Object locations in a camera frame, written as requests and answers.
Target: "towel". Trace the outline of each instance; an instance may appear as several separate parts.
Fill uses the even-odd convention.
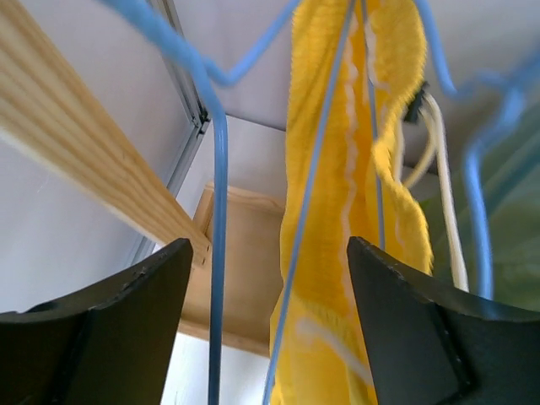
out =
[[[346,247],[350,236],[377,244],[375,173],[381,178],[386,251],[430,273],[427,224],[409,191],[392,178],[396,124],[423,82],[426,41],[410,0],[355,4],[300,247],[278,361],[273,405],[375,404],[375,389],[332,345],[305,330],[327,329],[366,367],[368,360]],[[304,0],[293,18],[286,136],[287,202],[280,235],[287,277],[316,129],[346,0]],[[379,137],[373,143],[367,79],[375,85]],[[271,347],[282,298],[271,317]]]

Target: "white cord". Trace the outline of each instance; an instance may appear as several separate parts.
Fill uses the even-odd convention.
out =
[[[425,93],[424,101],[428,108],[421,108],[420,115],[428,129],[428,142],[418,164],[403,182],[406,188],[414,186],[427,172],[435,153],[437,154],[437,167],[439,169],[439,183],[442,198],[442,208],[445,218],[446,235],[450,246],[450,266],[454,285],[463,291],[469,290],[467,269],[463,260],[462,243],[457,230],[456,210],[452,196],[450,169],[448,166],[448,153],[446,151],[446,131],[442,112],[435,98]],[[395,181],[401,181],[403,156],[405,154],[405,138],[402,130],[402,120],[396,125],[396,153],[393,160],[393,176]]]
[[[416,183],[426,174],[431,162],[435,158],[437,140],[434,128],[430,125],[431,122],[429,121],[429,117],[426,116],[426,111],[423,108],[420,109],[420,115],[424,119],[425,126],[428,129],[428,142],[425,145],[424,152],[422,153],[418,164],[403,182],[403,185],[406,188],[412,188],[416,185]]]
[[[429,125],[430,117],[426,116],[426,111],[420,109],[420,115],[424,119],[426,127]],[[433,128],[428,127],[428,142],[426,143],[424,152],[420,156],[418,164],[414,167],[413,171],[408,175],[407,179],[403,181],[403,185],[406,188],[412,188],[418,183],[418,181],[427,173],[429,165],[435,158],[436,139]],[[393,176],[396,181],[401,181],[403,157],[405,155],[405,137],[403,136],[402,120],[398,120],[396,124],[396,153],[394,154],[393,161]]]
[[[448,166],[448,153],[446,151],[446,132],[442,112],[437,101],[429,93],[424,95],[424,101],[429,109],[426,109],[430,118],[426,120],[426,126],[433,127],[437,149],[437,167],[439,169],[439,183],[442,198],[442,209],[445,217],[446,235],[450,245],[450,266],[454,285],[463,291],[469,290],[467,269],[463,260],[462,243],[457,230],[456,210],[454,209],[454,197],[450,169]]]

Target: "wooden plank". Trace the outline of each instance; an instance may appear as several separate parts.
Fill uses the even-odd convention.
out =
[[[178,332],[203,340],[208,340],[209,336],[208,325],[204,326],[200,323],[186,321],[184,319],[180,319]],[[246,352],[269,357],[268,343],[258,342],[257,340],[238,336],[227,331],[223,332],[222,342],[225,346],[229,346],[230,348],[238,348],[240,350],[245,350]]]
[[[207,185],[195,214],[212,234],[213,194]],[[283,287],[279,272],[279,231],[283,205],[255,192],[228,192],[224,297],[224,344],[268,356],[270,315]],[[192,271],[179,331],[208,336],[210,267]]]
[[[15,148],[152,240],[164,245],[188,238],[194,265],[204,263],[208,238],[14,0],[0,2],[0,126]]]

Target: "wooden shelf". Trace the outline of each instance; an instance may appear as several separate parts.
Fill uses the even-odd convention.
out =
[[[279,231],[283,205],[230,187],[228,192],[223,344],[268,356],[270,315],[283,287]],[[212,238],[213,185],[201,196],[194,221]],[[210,261],[194,268],[179,331],[208,339]]]

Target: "black clip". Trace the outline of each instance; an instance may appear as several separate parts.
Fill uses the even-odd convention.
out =
[[[422,106],[422,100],[424,99],[424,93],[427,87],[429,86],[428,82],[423,82],[420,86],[420,89],[414,96],[413,100],[409,103],[407,108],[407,114],[403,118],[404,122],[409,122],[412,124],[419,123],[419,110]]]

